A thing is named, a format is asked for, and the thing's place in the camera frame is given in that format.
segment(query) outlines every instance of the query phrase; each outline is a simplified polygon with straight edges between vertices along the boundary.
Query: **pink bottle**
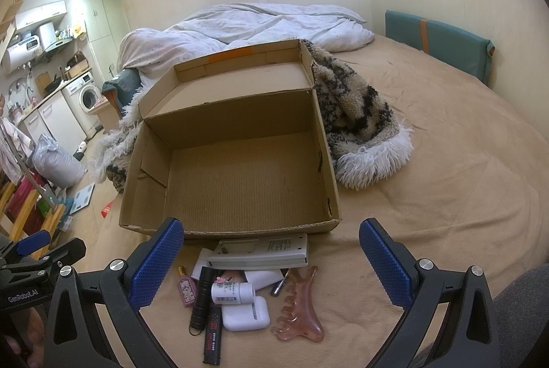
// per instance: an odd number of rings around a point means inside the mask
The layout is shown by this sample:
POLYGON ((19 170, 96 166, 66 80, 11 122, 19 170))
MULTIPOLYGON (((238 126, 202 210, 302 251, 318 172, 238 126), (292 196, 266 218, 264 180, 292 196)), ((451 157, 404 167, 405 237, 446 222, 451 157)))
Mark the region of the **pink bottle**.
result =
POLYGON ((177 283, 179 295, 181 295, 181 299, 185 303, 185 306, 192 308, 197 297, 197 286, 194 284, 194 280, 191 277, 185 275, 182 266, 179 266, 179 275, 181 276, 177 283))

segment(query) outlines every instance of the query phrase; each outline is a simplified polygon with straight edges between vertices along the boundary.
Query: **blue textured pad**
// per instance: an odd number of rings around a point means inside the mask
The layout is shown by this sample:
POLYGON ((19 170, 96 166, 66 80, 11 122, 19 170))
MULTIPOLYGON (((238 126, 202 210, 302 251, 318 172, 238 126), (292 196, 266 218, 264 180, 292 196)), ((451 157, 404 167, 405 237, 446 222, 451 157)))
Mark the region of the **blue textured pad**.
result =
POLYGON ((413 303, 410 277, 368 220, 360 225, 359 241, 391 302, 409 309, 413 303))
POLYGON ((151 304, 182 245, 183 225, 174 220, 133 276, 128 300, 135 310, 151 304))
POLYGON ((50 236, 47 230, 40 230, 39 232, 22 239, 17 244, 17 253, 21 257, 26 257, 32 252, 36 252, 44 246, 49 244, 50 236))

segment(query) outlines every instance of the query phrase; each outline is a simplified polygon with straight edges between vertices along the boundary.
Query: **silver bolt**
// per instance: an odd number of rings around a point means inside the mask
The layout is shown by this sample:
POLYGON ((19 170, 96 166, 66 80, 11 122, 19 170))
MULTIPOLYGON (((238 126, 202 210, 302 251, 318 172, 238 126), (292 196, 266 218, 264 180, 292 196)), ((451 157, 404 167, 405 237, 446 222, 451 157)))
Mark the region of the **silver bolt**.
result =
POLYGON ((114 260, 109 264, 111 270, 120 270, 124 267, 124 262, 122 260, 114 260))
POLYGON ((59 275, 61 275, 62 277, 68 277, 71 272, 72 272, 71 266, 63 266, 59 271, 59 275))
POLYGON ((431 270, 435 265, 431 260, 427 260, 427 258, 421 258, 421 260, 419 260, 419 266, 425 270, 431 270))
POLYGON ((482 274, 484 274, 484 271, 482 271, 482 267, 480 266, 471 267, 471 272, 473 272, 473 274, 475 274, 477 277, 480 277, 482 274))

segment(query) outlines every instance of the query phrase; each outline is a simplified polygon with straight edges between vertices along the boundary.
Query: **gray garbage bag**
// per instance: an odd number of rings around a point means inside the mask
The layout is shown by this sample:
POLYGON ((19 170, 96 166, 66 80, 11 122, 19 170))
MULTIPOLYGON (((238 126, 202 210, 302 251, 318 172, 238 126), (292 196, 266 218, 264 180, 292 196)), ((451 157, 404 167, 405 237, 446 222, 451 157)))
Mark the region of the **gray garbage bag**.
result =
POLYGON ((38 173, 60 188, 79 183, 86 174, 86 167, 45 134, 36 143, 32 163, 38 173))

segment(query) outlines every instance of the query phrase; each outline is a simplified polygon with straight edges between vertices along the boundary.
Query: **tall cabinet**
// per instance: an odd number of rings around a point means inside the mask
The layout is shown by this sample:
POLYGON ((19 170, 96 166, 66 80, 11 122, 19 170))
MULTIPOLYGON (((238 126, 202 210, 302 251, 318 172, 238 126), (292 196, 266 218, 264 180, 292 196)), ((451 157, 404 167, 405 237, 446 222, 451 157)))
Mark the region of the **tall cabinet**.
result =
POLYGON ((103 76, 110 80, 116 75, 118 50, 107 21, 103 0, 80 0, 90 49, 103 76))

